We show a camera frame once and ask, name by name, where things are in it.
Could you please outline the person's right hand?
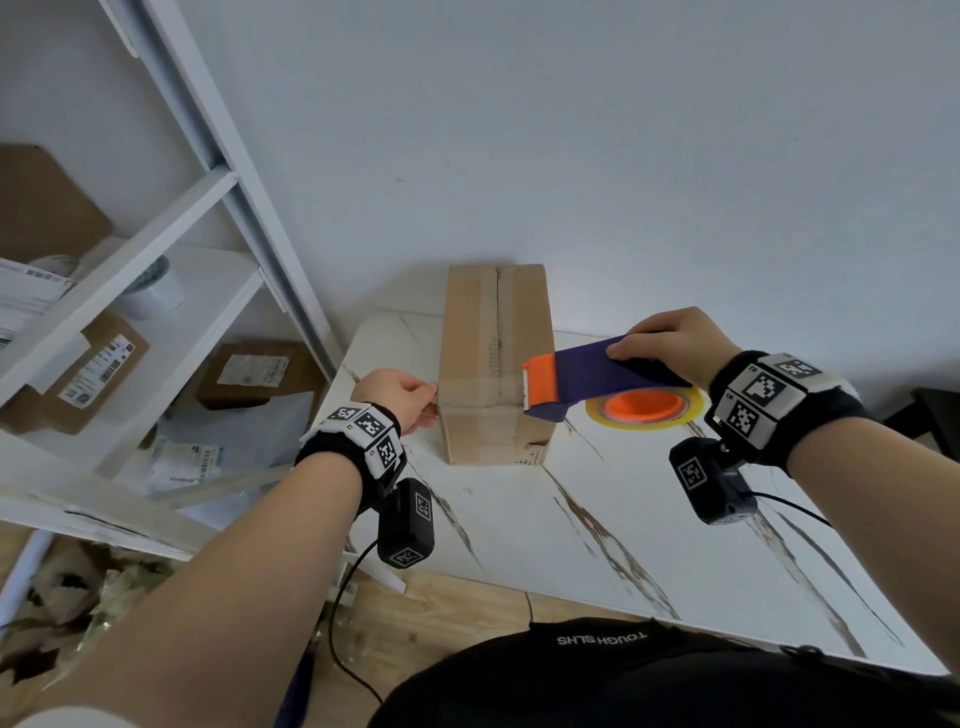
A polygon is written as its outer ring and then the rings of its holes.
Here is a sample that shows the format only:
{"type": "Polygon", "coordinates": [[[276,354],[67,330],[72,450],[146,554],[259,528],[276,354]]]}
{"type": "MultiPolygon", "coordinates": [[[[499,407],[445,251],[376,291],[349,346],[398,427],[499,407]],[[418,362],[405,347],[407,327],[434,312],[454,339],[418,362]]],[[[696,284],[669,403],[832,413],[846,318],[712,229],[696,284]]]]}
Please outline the person's right hand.
{"type": "Polygon", "coordinates": [[[704,391],[742,352],[698,307],[656,313],[635,324],[625,336],[661,336],[661,358],[656,361],[704,391]]]}

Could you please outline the purple and orange tape dispenser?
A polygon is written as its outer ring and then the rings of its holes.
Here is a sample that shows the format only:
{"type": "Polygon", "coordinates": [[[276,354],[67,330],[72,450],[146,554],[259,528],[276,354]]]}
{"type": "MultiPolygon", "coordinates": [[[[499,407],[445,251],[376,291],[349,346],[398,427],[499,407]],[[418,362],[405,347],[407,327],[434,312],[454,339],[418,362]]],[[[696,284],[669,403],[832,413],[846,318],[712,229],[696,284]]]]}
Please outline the purple and orange tape dispenser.
{"type": "Polygon", "coordinates": [[[606,348],[618,337],[528,359],[522,366],[525,415],[561,423],[569,410],[587,400],[647,387],[694,387],[662,362],[612,360],[606,348]]]}

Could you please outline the brown cardboard box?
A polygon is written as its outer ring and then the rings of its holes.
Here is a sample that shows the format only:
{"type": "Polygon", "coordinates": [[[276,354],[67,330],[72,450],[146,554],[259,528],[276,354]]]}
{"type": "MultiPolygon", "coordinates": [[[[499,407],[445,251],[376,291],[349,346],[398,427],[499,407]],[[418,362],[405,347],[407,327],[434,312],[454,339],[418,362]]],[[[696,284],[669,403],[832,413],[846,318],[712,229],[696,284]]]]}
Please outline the brown cardboard box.
{"type": "Polygon", "coordinates": [[[542,264],[451,265],[438,414],[451,466],[542,466],[556,425],[523,408],[523,364],[555,352],[542,264]]]}

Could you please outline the left wristband with marker tags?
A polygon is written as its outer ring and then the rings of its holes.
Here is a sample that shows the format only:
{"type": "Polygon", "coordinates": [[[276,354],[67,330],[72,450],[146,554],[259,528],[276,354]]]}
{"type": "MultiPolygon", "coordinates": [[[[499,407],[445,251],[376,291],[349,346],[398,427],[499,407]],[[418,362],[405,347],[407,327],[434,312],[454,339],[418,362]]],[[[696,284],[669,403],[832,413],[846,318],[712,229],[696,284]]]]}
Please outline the left wristband with marker tags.
{"type": "Polygon", "coordinates": [[[294,466],[312,455],[332,453],[347,459],[361,478],[362,495],[356,518],[379,511],[398,488],[407,457],[401,428],[387,408],[348,401],[319,418],[301,438],[294,466]]]}

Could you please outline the wristband with marker tags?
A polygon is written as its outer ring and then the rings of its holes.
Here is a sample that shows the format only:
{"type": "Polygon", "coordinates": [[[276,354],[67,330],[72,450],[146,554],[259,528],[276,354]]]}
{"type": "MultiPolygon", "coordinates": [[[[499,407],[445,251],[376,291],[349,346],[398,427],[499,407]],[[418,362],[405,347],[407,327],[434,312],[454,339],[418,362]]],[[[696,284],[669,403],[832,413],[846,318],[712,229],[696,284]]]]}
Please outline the wristband with marker tags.
{"type": "Polygon", "coordinates": [[[729,449],[786,475],[793,450],[813,431],[843,419],[872,419],[845,379],[786,352],[741,351],[707,393],[704,421],[729,449]]]}
{"type": "Polygon", "coordinates": [[[401,428],[387,408],[348,401],[319,418],[301,438],[294,466],[312,455],[332,453],[347,459],[361,478],[362,495],[356,518],[379,511],[398,488],[407,457],[401,428]]]}

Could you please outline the clear packing tape roll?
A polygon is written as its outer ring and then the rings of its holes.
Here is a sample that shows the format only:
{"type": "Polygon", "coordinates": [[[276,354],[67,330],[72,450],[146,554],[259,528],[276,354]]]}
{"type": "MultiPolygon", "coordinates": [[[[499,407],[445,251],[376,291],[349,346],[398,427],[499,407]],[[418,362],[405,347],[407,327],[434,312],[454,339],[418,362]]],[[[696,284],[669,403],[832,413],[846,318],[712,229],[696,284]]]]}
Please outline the clear packing tape roll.
{"type": "Polygon", "coordinates": [[[704,398],[696,387],[647,387],[590,398],[584,408],[606,428],[662,431],[695,420],[704,411],[704,398]]]}

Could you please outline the right wristband with marker tags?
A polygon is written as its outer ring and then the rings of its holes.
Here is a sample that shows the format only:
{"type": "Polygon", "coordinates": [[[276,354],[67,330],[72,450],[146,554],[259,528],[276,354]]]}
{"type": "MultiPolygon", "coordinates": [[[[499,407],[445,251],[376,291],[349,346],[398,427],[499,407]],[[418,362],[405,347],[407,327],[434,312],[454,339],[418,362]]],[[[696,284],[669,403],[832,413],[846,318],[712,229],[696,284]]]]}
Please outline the right wristband with marker tags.
{"type": "Polygon", "coordinates": [[[786,352],[741,351],[707,393],[704,421],[729,449],[786,475],[793,450],[813,431],[843,419],[872,419],[845,379],[786,352]]]}

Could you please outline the small cardboard parcel white label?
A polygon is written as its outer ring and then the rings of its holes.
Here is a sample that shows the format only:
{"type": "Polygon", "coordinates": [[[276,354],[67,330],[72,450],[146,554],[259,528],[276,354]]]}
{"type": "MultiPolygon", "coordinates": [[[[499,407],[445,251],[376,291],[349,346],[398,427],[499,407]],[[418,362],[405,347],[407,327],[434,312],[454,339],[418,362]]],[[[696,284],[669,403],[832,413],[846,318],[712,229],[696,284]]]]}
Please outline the small cardboard parcel white label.
{"type": "Polygon", "coordinates": [[[305,344],[244,341],[221,344],[211,352],[194,397],[207,410],[224,410],[309,394],[309,412],[314,416],[326,387],[327,380],[305,344]]]}

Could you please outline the grey plastic mailer bag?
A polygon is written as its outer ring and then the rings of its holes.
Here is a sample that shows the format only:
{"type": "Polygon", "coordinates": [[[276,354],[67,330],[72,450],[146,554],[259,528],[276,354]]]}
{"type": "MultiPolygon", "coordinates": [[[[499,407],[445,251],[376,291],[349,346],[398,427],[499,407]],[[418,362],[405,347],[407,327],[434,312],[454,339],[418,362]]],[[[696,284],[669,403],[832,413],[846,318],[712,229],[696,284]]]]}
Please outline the grey plastic mailer bag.
{"type": "Polygon", "coordinates": [[[219,445],[222,471],[210,480],[251,475],[293,460],[309,423],[310,405],[310,394],[291,394],[246,408],[184,407],[160,421],[154,443],[166,439],[219,445]]]}

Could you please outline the white labelled mailer packet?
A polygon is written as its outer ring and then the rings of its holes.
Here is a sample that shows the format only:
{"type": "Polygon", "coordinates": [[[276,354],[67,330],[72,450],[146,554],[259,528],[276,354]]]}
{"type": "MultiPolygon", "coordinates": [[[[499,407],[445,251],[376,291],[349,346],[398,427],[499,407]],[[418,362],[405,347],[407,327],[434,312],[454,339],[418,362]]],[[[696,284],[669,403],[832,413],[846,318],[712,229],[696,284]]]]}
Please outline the white labelled mailer packet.
{"type": "Polygon", "coordinates": [[[219,444],[158,440],[150,454],[148,494],[163,494],[216,479],[222,472],[223,457],[224,448],[219,444]]]}

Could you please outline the dark chair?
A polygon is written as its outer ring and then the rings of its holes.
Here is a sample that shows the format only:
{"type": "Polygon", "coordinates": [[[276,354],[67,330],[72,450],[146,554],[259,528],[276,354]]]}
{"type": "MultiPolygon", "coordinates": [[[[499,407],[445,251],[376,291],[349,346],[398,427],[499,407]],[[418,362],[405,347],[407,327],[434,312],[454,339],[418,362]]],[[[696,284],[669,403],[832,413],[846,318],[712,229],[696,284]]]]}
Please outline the dark chair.
{"type": "Polygon", "coordinates": [[[910,395],[911,401],[882,423],[912,440],[930,435],[942,455],[960,462],[960,392],[917,387],[910,395]]]}

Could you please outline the person's black clothing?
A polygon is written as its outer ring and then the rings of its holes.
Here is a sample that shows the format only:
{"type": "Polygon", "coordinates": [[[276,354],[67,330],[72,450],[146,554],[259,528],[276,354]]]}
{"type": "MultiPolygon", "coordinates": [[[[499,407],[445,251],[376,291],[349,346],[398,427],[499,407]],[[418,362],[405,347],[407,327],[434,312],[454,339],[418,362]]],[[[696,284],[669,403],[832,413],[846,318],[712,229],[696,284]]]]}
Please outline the person's black clothing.
{"type": "Polygon", "coordinates": [[[960,684],[812,645],[578,617],[438,661],[367,728],[960,728],[960,684]]]}

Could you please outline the crumpled brown packing paper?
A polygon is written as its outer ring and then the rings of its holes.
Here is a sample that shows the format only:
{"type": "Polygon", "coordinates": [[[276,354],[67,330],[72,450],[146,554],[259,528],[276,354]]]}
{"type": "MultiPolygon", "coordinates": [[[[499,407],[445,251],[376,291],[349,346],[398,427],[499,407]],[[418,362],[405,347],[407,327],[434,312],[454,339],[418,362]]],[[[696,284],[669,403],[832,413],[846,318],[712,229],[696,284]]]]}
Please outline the crumpled brown packing paper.
{"type": "Polygon", "coordinates": [[[0,606],[0,717],[12,722],[182,566],[114,545],[55,537],[23,596],[0,606]]]}

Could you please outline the white printed paper sheet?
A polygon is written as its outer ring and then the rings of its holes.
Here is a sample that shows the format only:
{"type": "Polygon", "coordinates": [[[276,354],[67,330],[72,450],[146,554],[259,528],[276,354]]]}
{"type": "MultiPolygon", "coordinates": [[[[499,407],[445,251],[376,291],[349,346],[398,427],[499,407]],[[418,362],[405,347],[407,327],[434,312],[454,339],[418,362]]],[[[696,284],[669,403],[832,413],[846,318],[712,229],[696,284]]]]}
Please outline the white printed paper sheet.
{"type": "Polygon", "coordinates": [[[0,351],[74,285],[68,276],[0,258],[0,351]]]}

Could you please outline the plain flat cardboard sheet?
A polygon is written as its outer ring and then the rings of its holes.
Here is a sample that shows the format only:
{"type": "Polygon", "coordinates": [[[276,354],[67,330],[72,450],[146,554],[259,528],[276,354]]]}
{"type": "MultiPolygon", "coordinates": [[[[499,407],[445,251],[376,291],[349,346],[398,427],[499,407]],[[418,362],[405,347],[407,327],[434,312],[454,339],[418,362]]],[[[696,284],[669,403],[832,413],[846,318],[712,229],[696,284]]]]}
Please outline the plain flat cardboard sheet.
{"type": "Polygon", "coordinates": [[[0,143],[0,259],[79,259],[113,231],[110,218],[48,151],[0,143]]]}

